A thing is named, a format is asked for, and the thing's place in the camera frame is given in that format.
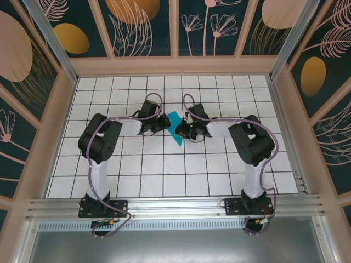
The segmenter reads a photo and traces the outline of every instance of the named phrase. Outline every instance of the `white tile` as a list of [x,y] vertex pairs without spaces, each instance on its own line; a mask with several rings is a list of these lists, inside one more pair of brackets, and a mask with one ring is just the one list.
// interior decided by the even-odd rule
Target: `white tile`
[[253,88],[266,88],[268,87],[265,76],[250,76],[251,86]]
[[250,88],[251,83],[248,76],[233,76],[235,88]]
[[94,91],[92,104],[109,104],[111,91],[96,90]]
[[117,197],[118,177],[119,176],[108,176],[107,177],[107,183],[109,184],[111,198]]
[[210,188],[210,196],[231,195],[229,174],[209,174],[208,185]]
[[255,115],[258,117],[256,103],[254,102],[239,102],[239,112],[241,118],[246,118],[249,115]]
[[141,174],[141,155],[123,155],[121,160],[121,175]]
[[257,109],[260,117],[275,117],[274,106],[272,102],[258,102]]
[[163,156],[143,155],[143,169],[141,174],[163,174]]
[[292,173],[274,173],[278,193],[298,193]]
[[184,153],[184,146],[179,146],[172,136],[165,136],[165,154],[170,153]]
[[90,107],[88,120],[91,120],[97,113],[107,116],[108,108],[108,105],[92,105]]
[[110,104],[127,104],[127,90],[113,90],[111,92]]
[[128,103],[144,103],[146,98],[146,90],[130,90]]
[[166,89],[165,90],[165,103],[182,103],[182,90],[181,89]]
[[199,81],[201,89],[217,87],[215,76],[199,76]]
[[119,137],[117,140],[116,147],[114,149],[113,155],[121,155],[122,154],[122,144],[123,144],[123,137]]
[[55,176],[75,176],[78,165],[78,156],[59,156]]
[[[197,103],[200,103],[200,91],[199,91],[198,89],[183,89],[183,96],[184,96],[185,94],[190,94],[191,96],[193,96],[193,98],[194,98],[196,104],[197,104]],[[185,102],[186,102],[186,103],[189,103],[189,104],[188,104],[188,107],[190,107],[190,106],[191,106],[190,103],[192,103],[193,101],[191,100],[190,97],[187,96],[187,97],[185,98]]]
[[163,160],[164,174],[184,174],[184,155],[165,155]]
[[206,174],[205,154],[185,155],[185,171],[187,174]]
[[256,101],[272,101],[272,98],[270,97],[269,89],[257,88],[252,90],[253,90],[254,99]]
[[217,88],[233,88],[233,79],[231,76],[216,76]]
[[201,102],[218,102],[217,89],[201,89]]
[[77,90],[94,90],[97,78],[79,78]]
[[186,175],[187,196],[208,196],[208,181],[206,174]]
[[147,77],[131,77],[129,89],[146,89]]
[[228,153],[229,171],[231,173],[244,173],[245,163],[238,153]]
[[278,154],[270,161],[273,172],[276,171],[291,171],[289,158],[286,152],[278,152]]
[[79,138],[64,138],[60,155],[79,155],[80,150],[78,148],[78,140]]
[[107,117],[124,117],[126,115],[127,105],[109,105]]
[[286,151],[286,147],[284,144],[284,140],[283,140],[283,136],[281,134],[275,134],[276,138],[278,139],[278,144],[279,144],[279,152],[285,152]]
[[260,118],[261,123],[273,133],[281,133],[277,118]]
[[231,189],[233,195],[241,195],[241,190],[245,184],[245,173],[242,174],[230,174]]
[[95,84],[95,90],[111,90],[112,89],[112,81],[114,78],[97,78],[97,82]]
[[164,87],[164,77],[148,77],[148,89],[163,89]]
[[166,76],[165,89],[181,89],[182,77],[181,76]]
[[82,121],[88,119],[90,105],[73,105],[70,121]]
[[74,105],[90,105],[92,102],[93,91],[80,92],[77,91],[75,99],[73,101]]
[[89,181],[87,176],[77,176],[73,185],[71,198],[83,198],[87,192]]
[[140,197],[162,197],[162,175],[142,175]]
[[[275,188],[275,191],[276,191],[273,173],[265,173],[265,175],[264,175],[264,185],[263,186],[266,189]],[[271,194],[271,193],[273,193],[273,190],[267,191],[267,193]]]
[[206,153],[224,153],[225,144],[223,137],[205,138]]
[[86,129],[87,121],[68,121],[65,137],[80,137]]
[[185,176],[165,175],[163,177],[163,195],[166,196],[185,196]]
[[183,89],[198,89],[199,77],[198,76],[182,76]]
[[140,176],[120,176],[117,197],[139,197]]
[[225,148],[228,153],[237,152],[237,149],[235,147],[235,144],[232,138],[224,138],[224,141],[225,141]]
[[202,103],[209,118],[220,117],[219,103]]
[[121,156],[112,155],[107,164],[107,175],[120,174]]
[[228,172],[228,161],[225,153],[206,154],[206,159],[208,173],[215,174]]
[[123,155],[140,155],[143,152],[143,137],[124,137]]
[[143,154],[157,155],[163,154],[163,136],[144,137]]
[[130,77],[116,77],[114,78],[112,89],[129,89],[130,81]]
[[234,89],[218,89],[219,102],[236,102]]
[[80,156],[76,175],[88,175],[88,169],[87,160],[83,156]]
[[221,102],[220,112],[222,118],[239,118],[239,108],[236,102]]
[[[203,136],[198,136],[196,140],[202,140]],[[194,143],[190,140],[184,140],[185,153],[205,153],[205,143],[198,142]]]
[[54,177],[49,198],[71,198],[74,176]]
[[254,101],[252,89],[235,89],[238,102]]
[[137,110],[141,110],[143,104],[128,104],[127,105],[127,116],[134,114]]
[[182,118],[183,116],[183,104],[181,103],[169,103],[164,105],[163,111],[165,114],[169,114],[173,111],[176,111],[177,114]]

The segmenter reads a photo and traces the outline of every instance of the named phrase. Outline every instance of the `dark teal wallpaper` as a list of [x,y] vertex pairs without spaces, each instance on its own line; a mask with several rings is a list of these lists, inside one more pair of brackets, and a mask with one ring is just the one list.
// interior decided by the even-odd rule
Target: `dark teal wallpaper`
[[351,191],[351,92],[313,129],[338,195]]
[[180,0],[179,56],[234,55],[247,4]]
[[334,1],[291,73],[309,117],[351,77],[351,2]]
[[4,225],[6,215],[7,215],[7,211],[0,209],[0,233],[1,233],[2,226]]
[[0,98],[0,196],[13,198],[36,132]]
[[0,1],[0,25],[0,86],[40,120],[56,69],[9,1]]
[[88,0],[38,3],[70,58],[107,56]]
[[115,56],[170,56],[168,0],[99,0]]

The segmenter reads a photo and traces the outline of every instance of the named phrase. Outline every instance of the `leaf illustration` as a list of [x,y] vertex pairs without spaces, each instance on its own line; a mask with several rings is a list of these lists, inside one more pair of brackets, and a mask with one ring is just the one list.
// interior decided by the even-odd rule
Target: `leaf illustration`
[[45,17],[52,22],[58,22],[69,9],[67,0],[38,0]]
[[338,0],[334,7],[331,21],[338,29],[351,25],[351,0]]

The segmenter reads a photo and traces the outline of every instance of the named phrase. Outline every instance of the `floral line drawing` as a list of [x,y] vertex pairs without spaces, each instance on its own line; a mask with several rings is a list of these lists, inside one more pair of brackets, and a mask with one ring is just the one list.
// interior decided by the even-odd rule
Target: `floral line drawing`
[[201,21],[200,21],[199,15],[189,15],[189,18],[187,17],[187,15],[182,15],[181,19],[182,19],[183,26],[186,30],[186,37],[188,39],[190,56],[192,56],[193,54],[191,52],[191,47],[190,47],[189,32],[202,29],[203,26],[202,24],[200,24]]
[[330,20],[334,28],[326,32],[321,43],[307,47],[303,52],[319,47],[322,56],[341,58],[341,54],[351,47],[351,0],[338,0],[333,14],[321,23],[317,29]]
[[[15,145],[16,147],[18,147],[26,152],[29,152],[28,149],[16,144],[15,142],[13,142],[11,140],[11,135],[13,132],[13,128],[15,126],[15,120],[16,120],[16,114],[14,112],[9,111],[8,115],[6,116],[5,110],[4,109],[0,110],[0,142],[3,142],[3,143],[9,142],[9,143]],[[12,157],[10,155],[3,153],[3,152],[0,152],[0,155],[4,156],[12,161],[21,163],[23,165],[25,164],[24,161],[21,161],[15,157]]]
[[222,15],[218,21],[218,14],[211,15],[211,28],[214,36],[214,45],[213,45],[213,55],[216,55],[216,41],[219,37],[227,37],[237,34],[236,21],[234,19],[235,15]]
[[123,7],[120,7],[116,1],[110,2],[118,17],[128,21],[123,23],[109,15],[115,30],[112,46],[114,52],[117,56],[141,56],[144,52],[148,52],[146,56],[149,56],[152,49],[152,28],[146,12],[140,10],[136,2],[134,2],[136,15],[126,0],[121,0]]
[[205,27],[203,29],[203,55],[206,56],[206,30],[207,30],[207,18],[208,18],[208,11],[212,7],[216,6],[226,6],[226,5],[233,5],[239,4],[241,0],[205,0],[206,7],[206,14],[205,14]]
[[351,102],[338,114],[317,122],[315,134],[326,164],[338,166],[351,162]]

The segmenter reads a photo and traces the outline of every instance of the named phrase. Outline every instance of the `purple cable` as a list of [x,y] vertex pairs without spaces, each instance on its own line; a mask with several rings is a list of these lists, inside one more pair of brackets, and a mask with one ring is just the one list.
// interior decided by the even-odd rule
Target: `purple cable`
[[[205,119],[205,118],[202,118],[202,117],[199,117],[195,114],[193,114],[191,111],[189,111],[188,107],[186,106],[186,102],[185,102],[185,97],[189,96],[192,101],[193,101],[193,105],[195,104],[195,100],[194,100],[194,97],[191,96],[190,94],[184,94],[183,96],[183,106],[184,108],[186,109],[186,111],[188,111],[188,113],[190,115],[192,115],[193,117],[197,118],[197,119],[200,119],[202,121],[205,121],[205,122],[245,122],[245,123],[250,123],[250,124],[254,124],[256,126],[259,126],[261,127],[262,129],[265,129],[269,135],[273,138],[274,142],[275,142],[275,152],[272,154],[272,156],[270,158],[268,158],[262,165],[261,167],[261,171],[259,173],[259,184],[260,184],[260,187],[265,190],[265,191],[271,191],[273,190],[273,200],[274,200],[274,205],[273,205],[273,214],[272,214],[272,218],[274,218],[274,215],[275,215],[275,208],[276,208],[276,193],[275,193],[275,188],[272,187],[270,189],[267,189],[263,186],[263,173],[264,173],[264,168],[265,166],[278,154],[278,150],[279,150],[279,143],[278,143],[278,139],[276,138],[276,136],[274,135],[274,133],[268,129],[266,126],[262,125],[261,123],[258,123],[258,122],[254,122],[254,121],[251,121],[249,119]],[[247,217],[245,219],[245,223],[244,223],[244,230],[247,234],[251,235],[251,234],[256,234],[258,235],[258,233],[255,233],[253,232],[252,230],[248,229],[247,228],[247,222],[248,220],[250,219],[250,217]],[[265,229],[263,229],[261,231],[261,233],[265,232],[267,229],[268,229],[268,226],[270,225],[270,223],[268,223],[268,225],[266,226]]]
[[90,188],[92,189],[92,192],[93,194],[95,195],[95,197],[97,198],[97,200],[103,204],[104,206],[112,209],[113,211],[116,211],[116,212],[120,212],[120,213],[123,213],[125,215],[129,215],[129,217],[127,218],[126,221],[124,221],[118,228],[116,228],[115,230],[107,233],[106,235],[104,236],[98,236],[96,233],[95,233],[95,230],[97,229],[97,227],[99,227],[100,225],[96,225],[94,228],[93,228],[93,234],[94,234],[94,237],[97,238],[97,237],[100,237],[100,238],[104,238],[104,237],[110,237],[112,235],[114,235],[116,232],[118,232],[118,230],[120,230],[132,217],[132,214],[127,212],[127,211],[123,211],[121,209],[118,209],[118,208],[115,208],[109,204],[107,204],[106,202],[104,202],[98,195],[98,193],[95,191],[94,189],[94,186],[93,186],[93,182],[92,182],[92,168],[93,168],[93,163],[92,163],[92,160],[90,159],[90,156],[89,156],[89,152],[90,152],[90,147],[92,145],[92,142],[94,140],[94,138],[96,137],[98,131],[101,129],[101,127],[108,121],[117,121],[119,119],[136,119],[138,121],[145,121],[147,119],[151,119],[151,118],[154,118],[154,117],[157,117],[163,110],[163,100],[162,100],[162,97],[158,94],[158,93],[150,93],[146,96],[146,99],[150,96],[150,95],[157,95],[159,98],[160,98],[160,107],[158,109],[158,111],[149,116],[149,117],[146,117],[146,118],[137,118],[137,117],[111,117],[111,118],[107,118],[106,120],[102,121],[100,123],[100,125],[97,127],[97,129],[94,131],[91,139],[89,140],[89,143],[88,143],[88,146],[87,146],[87,160],[89,162],[89,172],[88,172],[88,180],[89,180],[89,186]]

